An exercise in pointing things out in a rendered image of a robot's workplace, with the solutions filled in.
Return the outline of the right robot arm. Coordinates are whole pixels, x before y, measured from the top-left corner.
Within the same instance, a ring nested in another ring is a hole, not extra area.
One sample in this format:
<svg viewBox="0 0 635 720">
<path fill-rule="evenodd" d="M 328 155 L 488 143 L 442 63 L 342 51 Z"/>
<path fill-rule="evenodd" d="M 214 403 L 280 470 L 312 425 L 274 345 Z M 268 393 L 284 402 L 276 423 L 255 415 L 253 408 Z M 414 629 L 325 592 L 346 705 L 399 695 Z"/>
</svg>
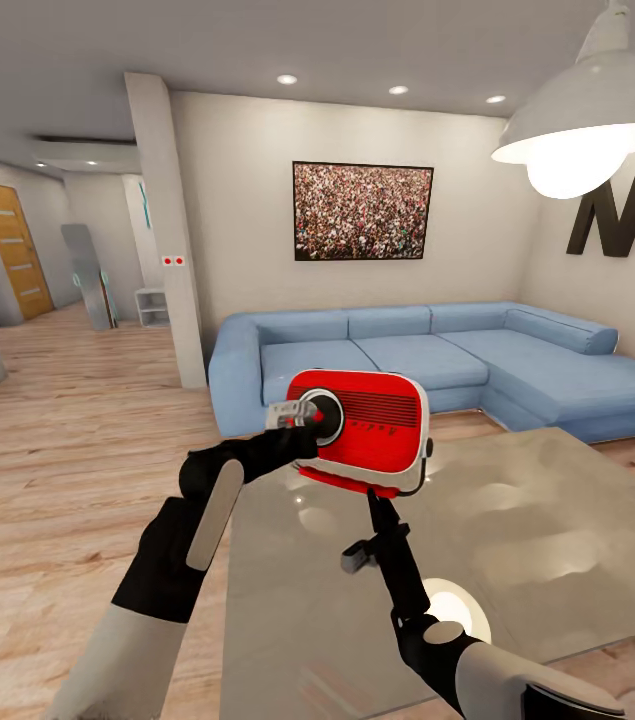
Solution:
<svg viewBox="0 0 635 720">
<path fill-rule="evenodd" d="M 398 523 L 390 499 L 367 494 L 377 535 L 346 549 L 340 567 L 355 575 L 380 565 L 402 661 L 464 720 L 628 720 L 601 688 L 472 637 L 459 621 L 426 615 L 431 602 L 406 539 L 410 527 Z"/>
</svg>

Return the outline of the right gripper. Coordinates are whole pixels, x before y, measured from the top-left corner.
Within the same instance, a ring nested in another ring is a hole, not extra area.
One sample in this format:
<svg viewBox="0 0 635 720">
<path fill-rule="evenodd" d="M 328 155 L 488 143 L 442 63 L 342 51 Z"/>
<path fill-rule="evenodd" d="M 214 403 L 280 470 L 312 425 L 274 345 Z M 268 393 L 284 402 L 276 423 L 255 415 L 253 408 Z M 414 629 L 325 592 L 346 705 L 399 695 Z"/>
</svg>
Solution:
<svg viewBox="0 0 635 720">
<path fill-rule="evenodd" d="M 409 584 L 422 582 L 406 535 L 408 523 L 398 523 L 400 516 L 388 498 L 378 497 L 368 489 L 375 537 L 366 541 L 366 555 L 376 555 L 389 592 L 403 592 Z"/>
</svg>

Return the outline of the radio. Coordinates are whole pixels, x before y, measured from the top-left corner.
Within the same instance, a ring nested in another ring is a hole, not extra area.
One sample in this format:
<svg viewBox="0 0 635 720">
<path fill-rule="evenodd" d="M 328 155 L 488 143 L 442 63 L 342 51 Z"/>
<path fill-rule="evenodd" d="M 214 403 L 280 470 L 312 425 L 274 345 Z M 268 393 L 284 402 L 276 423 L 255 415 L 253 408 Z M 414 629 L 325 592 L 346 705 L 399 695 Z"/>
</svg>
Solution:
<svg viewBox="0 0 635 720">
<path fill-rule="evenodd" d="M 411 497 L 422 488 L 434 442 L 428 437 L 428 397 L 417 381 L 397 372 L 310 369 L 292 379 L 286 400 L 294 399 L 318 408 L 313 417 L 288 419 L 292 427 L 322 427 L 316 459 L 395 475 L 422 461 L 419 487 L 407 493 L 297 466 L 302 475 L 358 493 L 373 489 L 388 499 Z"/>
</svg>

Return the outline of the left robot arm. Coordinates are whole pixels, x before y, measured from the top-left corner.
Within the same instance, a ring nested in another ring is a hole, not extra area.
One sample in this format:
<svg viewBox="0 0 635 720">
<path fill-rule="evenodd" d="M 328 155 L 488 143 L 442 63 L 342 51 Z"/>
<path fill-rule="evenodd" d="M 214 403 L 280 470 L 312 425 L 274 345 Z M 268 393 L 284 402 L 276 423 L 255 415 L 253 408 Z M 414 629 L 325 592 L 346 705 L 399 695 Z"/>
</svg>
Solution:
<svg viewBox="0 0 635 720">
<path fill-rule="evenodd" d="M 243 485 L 318 456 L 311 401 L 269 404 L 263 434 L 194 447 L 90 640 L 38 720 L 160 720 L 184 633 Z"/>
</svg>

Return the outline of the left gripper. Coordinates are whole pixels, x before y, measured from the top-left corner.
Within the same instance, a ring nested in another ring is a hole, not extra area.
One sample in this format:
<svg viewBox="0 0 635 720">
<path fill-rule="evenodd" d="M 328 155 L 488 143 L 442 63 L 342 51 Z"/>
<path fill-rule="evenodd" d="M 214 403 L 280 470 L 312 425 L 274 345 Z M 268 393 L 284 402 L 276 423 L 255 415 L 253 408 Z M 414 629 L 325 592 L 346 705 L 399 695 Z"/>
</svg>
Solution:
<svg viewBox="0 0 635 720">
<path fill-rule="evenodd" d="M 322 427 L 292 427 L 287 429 L 268 429 L 257 437 L 263 439 L 272 454 L 270 473 L 283 464 L 292 464 L 297 460 L 310 460 L 318 456 L 317 437 L 322 434 Z"/>
</svg>

